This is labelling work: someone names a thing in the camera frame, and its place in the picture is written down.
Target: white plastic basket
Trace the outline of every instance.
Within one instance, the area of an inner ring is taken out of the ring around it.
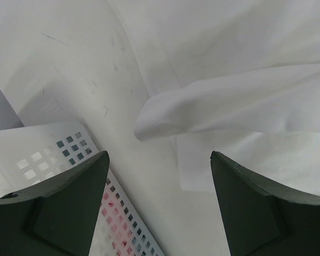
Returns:
[[[0,197],[66,171],[96,153],[80,123],[0,131]],[[164,255],[111,171],[90,250],[90,256],[96,255]]]

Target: white table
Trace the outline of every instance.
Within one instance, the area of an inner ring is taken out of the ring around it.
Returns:
[[[216,195],[181,190],[168,139],[133,135],[149,96],[105,1],[0,1],[0,88],[26,126],[87,127],[166,255],[229,255]]]

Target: table surface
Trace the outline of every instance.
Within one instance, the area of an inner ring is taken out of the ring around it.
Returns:
[[[169,139],[133,135],[149,95],[105,1],[0,1],[0,89],[25,126],[84,124],[166,255],[229,255],[215,193],[181,190]]]

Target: laundry basket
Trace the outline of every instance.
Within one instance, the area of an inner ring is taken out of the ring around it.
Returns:
[[[0,197],[64,172],[98,152],[80,123],[0,131]],[[90,256],[95,255],[164,255],[111,171],[90,250]]]

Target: white cloth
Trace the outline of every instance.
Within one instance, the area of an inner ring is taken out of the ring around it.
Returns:
[[[134,131],[177,135],[182,188],[213,189],[219,150],[320,195],[320,0],[165,0],[148,12],[177,80],[146,83]]]

